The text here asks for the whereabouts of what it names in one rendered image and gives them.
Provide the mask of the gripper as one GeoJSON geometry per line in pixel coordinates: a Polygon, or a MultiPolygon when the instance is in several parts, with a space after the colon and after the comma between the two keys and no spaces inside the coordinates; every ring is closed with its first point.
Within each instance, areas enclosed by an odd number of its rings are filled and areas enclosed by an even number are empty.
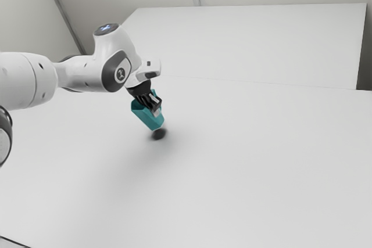
{"type": "Polygon", "coordinates": [[[153,115],[158,115],[161,108],[161,98],[151,92],[151,81],[146,80],[134,87],[126,88],[128,93],[143,106],[150,106],[153,115]]]}

